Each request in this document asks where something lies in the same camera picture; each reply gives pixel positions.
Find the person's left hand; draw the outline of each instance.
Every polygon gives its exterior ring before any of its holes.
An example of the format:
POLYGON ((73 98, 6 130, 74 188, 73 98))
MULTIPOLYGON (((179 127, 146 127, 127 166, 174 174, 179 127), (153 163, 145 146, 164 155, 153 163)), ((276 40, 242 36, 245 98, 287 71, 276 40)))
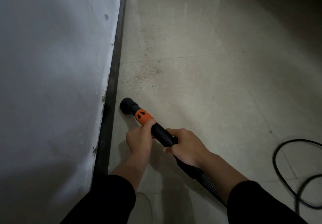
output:
POLYGON ((131 154, 150 155, 152 140, 154 139, 151 134, 151 127, 155 123, 155 120, 148 119, 144 126, 132 129, 126 133, 126 143, 130 148, 131 154))

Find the person's right arm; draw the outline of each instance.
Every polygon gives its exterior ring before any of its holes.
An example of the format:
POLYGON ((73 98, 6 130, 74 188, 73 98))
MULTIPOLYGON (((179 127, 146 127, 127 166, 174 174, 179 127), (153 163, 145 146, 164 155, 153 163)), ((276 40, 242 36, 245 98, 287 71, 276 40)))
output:
POLYGON ((220 156, 211 153, 193 132, 167 131, 178 138, 178 144, 164 148, 164 152, 206 173, 227 204, 229 224, 306 223, 258 183, 249 181, 220 156))

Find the person's right hand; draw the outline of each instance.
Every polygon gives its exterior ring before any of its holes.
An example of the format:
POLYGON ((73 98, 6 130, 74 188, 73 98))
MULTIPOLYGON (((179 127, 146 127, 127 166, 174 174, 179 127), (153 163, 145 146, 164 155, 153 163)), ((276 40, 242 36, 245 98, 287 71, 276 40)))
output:
POLYGON ((186 129, 171 129, 167 131, 178 138, 179 143, 172 147, 166 147, 163 152, 176 156, 182 162, 200 168, 201 161, 210 152, 201 140, 191 131, 186 129))

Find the person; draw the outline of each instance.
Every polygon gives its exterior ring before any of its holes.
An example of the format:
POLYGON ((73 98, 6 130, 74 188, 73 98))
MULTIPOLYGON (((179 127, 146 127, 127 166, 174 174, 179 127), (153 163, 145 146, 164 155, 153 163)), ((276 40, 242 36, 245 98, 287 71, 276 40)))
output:
MULTIPOLYGON (((127 223, 135 204, 135 192, 149 163, 153 141, 151 127, 155 123, 149 119, 144 126, 127 132, 131 156, 110 175, 102 177, 96 188, 91 189, 61 223, 127 223)), ((179 143, 164 148, 164 152, 207 174, 227 205, 229 224, 306 223, 258 183, 248 180, 219 155, 207 150, 193 132, 167 131, 177 137, 179 143)))

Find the floor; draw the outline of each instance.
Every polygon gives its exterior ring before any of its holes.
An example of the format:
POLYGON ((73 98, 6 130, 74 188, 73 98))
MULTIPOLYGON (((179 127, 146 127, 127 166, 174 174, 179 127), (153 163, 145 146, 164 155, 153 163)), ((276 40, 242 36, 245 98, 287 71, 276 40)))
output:
MULTIPOLYGON (((127 0, 109 171, 129 155, 125 134, 138 126, 118 108, 131 97, 164 127, 193 131, 294 209, 272 153, 288 139, 322 142, 321 3, 127 0)), ((151 154, 129 223, 228 223, 226 210, 160 144, 151 154)), ((296 189, 322 172, 322 150, 295 143, 277 162, 296 189)), ((321 203, 322 180, 303 196, 321 203)), ((322 211, 303 206, 300 215, 322 220, 322 211)))

